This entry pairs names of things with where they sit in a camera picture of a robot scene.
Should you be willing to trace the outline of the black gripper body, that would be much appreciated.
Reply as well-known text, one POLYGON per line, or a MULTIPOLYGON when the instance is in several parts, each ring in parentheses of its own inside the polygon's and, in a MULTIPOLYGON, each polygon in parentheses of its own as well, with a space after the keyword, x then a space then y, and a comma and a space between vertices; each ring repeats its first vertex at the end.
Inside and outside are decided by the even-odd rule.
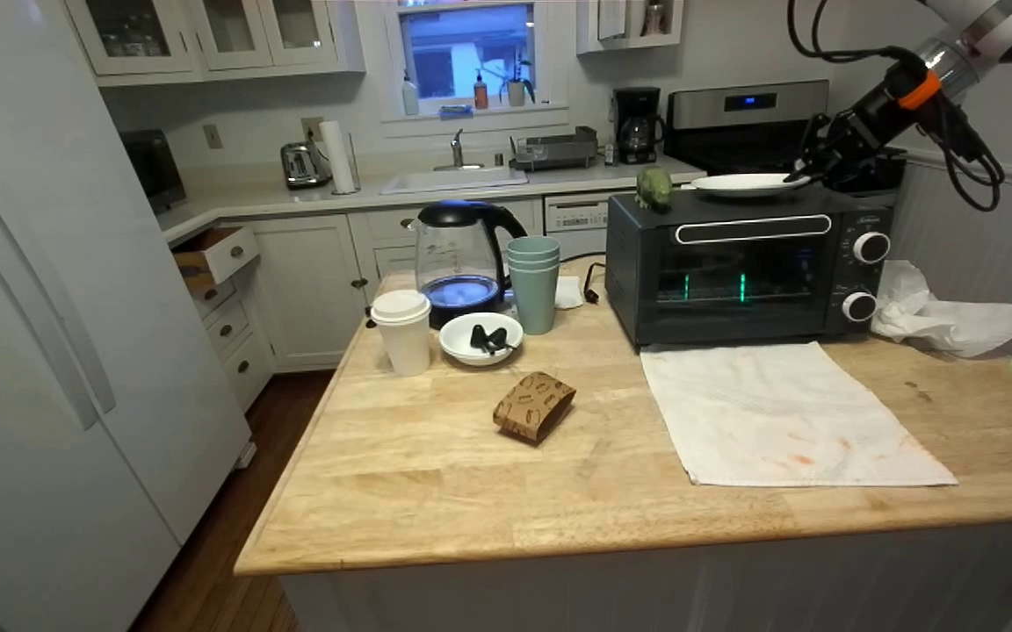
POLYGON ((879 134, 858 112, 818 112, 801 134, 791 174, 830 191, 850 191, 863 181, 879 148, 879 134))

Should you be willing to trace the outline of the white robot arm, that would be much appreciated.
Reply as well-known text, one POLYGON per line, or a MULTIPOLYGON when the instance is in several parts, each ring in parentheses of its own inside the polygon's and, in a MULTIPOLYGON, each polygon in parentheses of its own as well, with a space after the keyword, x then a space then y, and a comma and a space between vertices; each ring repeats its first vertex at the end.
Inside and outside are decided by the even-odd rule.
POLYGON ((884 143, 918 126, 944 157, 951 191, 975 210, 995 210, 1003 167, 970 126, 959 99, 995 63, 1012 63, 1012 0, 920 0, 941 33, 920 49, 872 44, 830 49, 823 42, 825 3, 816 3, 809 33, 797 33, 797 0, 788 0, 791 44, 823 63, 884 58, 883 81, 837 116, 816 116, 804 129, 795 179, 830 191, 872 167, 884 143))

